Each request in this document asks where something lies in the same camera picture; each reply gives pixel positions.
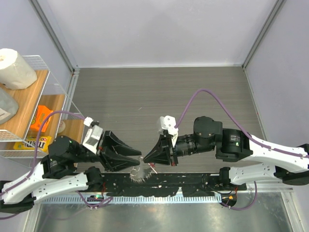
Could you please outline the key with red tag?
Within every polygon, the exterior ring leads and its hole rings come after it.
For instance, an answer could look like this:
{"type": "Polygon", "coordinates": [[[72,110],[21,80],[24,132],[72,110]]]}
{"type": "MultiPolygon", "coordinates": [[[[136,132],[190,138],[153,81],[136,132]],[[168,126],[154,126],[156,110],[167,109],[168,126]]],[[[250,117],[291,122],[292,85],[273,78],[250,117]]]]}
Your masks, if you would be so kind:
{"type": "Polygon", "coordinates": [[[155,165],[153,163],[148,163],[148,165],[150,166],[150,168],[152,169],[152,171],[157,174],[157,171],[155,169],[155,165]]]}

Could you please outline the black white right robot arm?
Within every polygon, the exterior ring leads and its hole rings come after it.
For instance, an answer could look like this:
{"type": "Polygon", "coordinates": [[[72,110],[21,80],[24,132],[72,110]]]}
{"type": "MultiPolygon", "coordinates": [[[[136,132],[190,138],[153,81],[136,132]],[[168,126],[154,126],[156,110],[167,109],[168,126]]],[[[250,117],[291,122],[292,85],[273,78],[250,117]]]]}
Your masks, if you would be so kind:
{"type": "Polygon", "coordinates": [[[224,162],[255,161],[246,167],[223,167],[218,184],[230,190],[253,181],[281,180],[291,186],[309,183],[309,145],[288,147],[274,144],[237,129],[227,129],[210,117],[197,117],[193,132],[178,135],[171,116],[160,117],[159,139],[144,157],[145,163],[176,166],[179,157],[215,151],[224,162]]]}

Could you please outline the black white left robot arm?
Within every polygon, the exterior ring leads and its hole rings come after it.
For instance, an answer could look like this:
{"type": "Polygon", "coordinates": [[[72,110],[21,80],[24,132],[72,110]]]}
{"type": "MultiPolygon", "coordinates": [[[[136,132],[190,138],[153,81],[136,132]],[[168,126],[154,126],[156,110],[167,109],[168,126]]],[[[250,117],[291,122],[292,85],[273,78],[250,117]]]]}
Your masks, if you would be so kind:
{"type": "Polygon", "coordinates": [[[126,145],[111,131],[93,134],[89,129],[83,143],[67,136],[57,137],[32,171],[14,181],[0,183],[0,211],[19,214],[45,198],[70,192],[98,192],[104,188],[100,169],[90,167],[77,173],[76,163],[99,162],[107,172],[138,166],[141,152],[126,145]]]}

